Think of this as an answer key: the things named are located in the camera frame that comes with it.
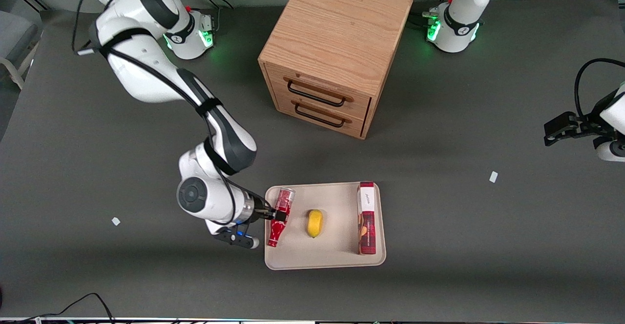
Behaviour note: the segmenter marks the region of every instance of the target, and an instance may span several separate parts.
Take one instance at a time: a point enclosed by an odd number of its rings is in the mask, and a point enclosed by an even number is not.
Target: green light
[[[440,21],[436,20],[435,23],[432,24],[428,29],[428,39],[430,41],[436,40],[439,30],[440,30]]]
[[[473,36],[471,36],[471,41],[475,40],[475,35],[478,34],[478,28],[479,28],[479,22],[478,24],[475,26],[475,31],[473,31]]]
[[[167,37],[165,36],[165,34],[163,34],[163,39],[165,39],[165,42],[167,42],[167,48],[169,48],[170,50],[172,50],[172,48],[171,48],[171,44],[169,44],[169,39],[167,39]]]
[[[212,33],[210,31],[197,30],[197,33],[199,34],[199,37],[201,37],[206,48],[212,46]]]

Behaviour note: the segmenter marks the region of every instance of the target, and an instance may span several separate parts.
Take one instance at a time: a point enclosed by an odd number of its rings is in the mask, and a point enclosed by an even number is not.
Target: drawer
[[[275,97],[313,102],[319,108],[360,119],[367,116],[371,100],[367,96],[271,64],[266,64],[266,70]]]
[[[319,108],[309,101],[296,100],[293,97],[276,97],[278,110],[297,119],[306,120],[353,137],[360,138],[364,120]]]

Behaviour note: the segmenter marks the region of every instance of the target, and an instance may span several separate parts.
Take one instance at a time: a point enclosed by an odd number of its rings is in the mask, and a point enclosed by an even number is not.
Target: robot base
[[[460,29],[460,32],[464,32],[464,35],[458,36],[444,18],[440,18],[444,10],[449,6],[447,2],[440,4],[439,6],[430,8],[429,13],[424,13],[424,17],[430,18],[431,25],[428,28],[428,34],[426,35],[426,41],[435,44],[441,51],[447,53],[458,53],[463,51],[471,41],[475,40],[476,32],[479,28],[479,23],[473,28],[473,30],[466,28]]]
[[[192,20],[190,20],[188,30],[163,35],[167,41],[167,47],[174,51],[176,57],[184,60],[200,57],[214,44],[210,15],[203,15],[199,11],[191,11],[189,15]]]

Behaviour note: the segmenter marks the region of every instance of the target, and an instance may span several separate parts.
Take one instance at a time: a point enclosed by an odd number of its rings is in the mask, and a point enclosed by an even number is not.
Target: gray table surface
[[[236,182],[377,182],[386,262],[271,271],[263,247],[213,240],[174,196],[201,121],[184,102],[134,100],[100,55],[74,57],[56,13],[0,144],[3,317],[96,291],[118,317],[625,321],[625,166],[591,139],[542,143],[543,123],[574,108],[579,67],[623,56],[616,0],[494,1],[457,55],[407,29],[365,141],[275,111],[256,58],[280,12],[226,10],[213,50],[170,58],[256,139]],[[623,80],[590,68],[584,107]]]

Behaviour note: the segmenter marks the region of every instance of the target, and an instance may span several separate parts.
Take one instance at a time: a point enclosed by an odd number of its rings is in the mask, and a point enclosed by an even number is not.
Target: red bottle
[[[272,220],[270,223],[270,239],[267,242],[267,246],[277,246],[277,240],[280,238],[280,234],[284,231],[284,228],[286,228],[286,222],[289,221],[289,213],[291,212],[293,197],[295,197],[295,191],[290,188],[280,189],[280,192],[277,195],[277,202],[275,202],[275,209],[286,213],[286,220],[283,222]]]

